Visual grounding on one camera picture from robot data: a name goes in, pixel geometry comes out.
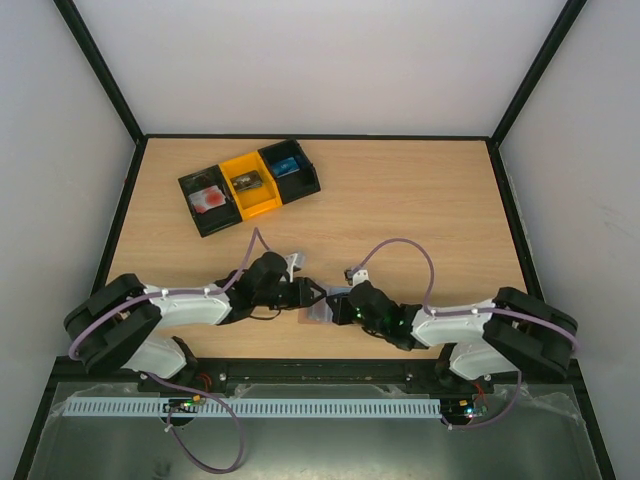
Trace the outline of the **black VIP card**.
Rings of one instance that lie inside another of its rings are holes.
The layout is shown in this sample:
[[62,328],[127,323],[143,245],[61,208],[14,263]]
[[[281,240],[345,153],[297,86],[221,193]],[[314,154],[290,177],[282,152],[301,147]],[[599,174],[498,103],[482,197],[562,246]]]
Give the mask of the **black VIP card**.
[[237,193],[258,189],[263,186],[263,180],[257,170],[245,172],[231,179],[232,187]]

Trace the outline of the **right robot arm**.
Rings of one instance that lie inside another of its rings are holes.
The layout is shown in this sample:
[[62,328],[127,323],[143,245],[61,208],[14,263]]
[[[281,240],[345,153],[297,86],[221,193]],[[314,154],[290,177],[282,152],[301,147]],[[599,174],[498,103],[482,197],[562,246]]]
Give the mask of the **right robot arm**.
[[578,347],[576,320],[512,287],[475,304],[425,308],[398,304],[365,280],[326,303],[333,323],[358,325],[400,350],[440,346],[436,379],[450,392],[510,372],[562,382]]

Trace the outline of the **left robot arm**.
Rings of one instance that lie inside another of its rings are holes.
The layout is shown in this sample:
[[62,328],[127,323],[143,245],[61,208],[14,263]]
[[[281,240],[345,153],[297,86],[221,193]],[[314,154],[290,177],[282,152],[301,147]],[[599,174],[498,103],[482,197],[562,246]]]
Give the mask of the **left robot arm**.
[[267,251],[223,279],[192,288],[161,288],[123,274],[66,316],[68,356],[89,374],[128,369],[174,378],[191,354],[182,340],[162,330],[226,326],[252,318],[258,307],[281,313],[324,299],[325,288],[297,276],[300,261],[298,253],[283,257]]

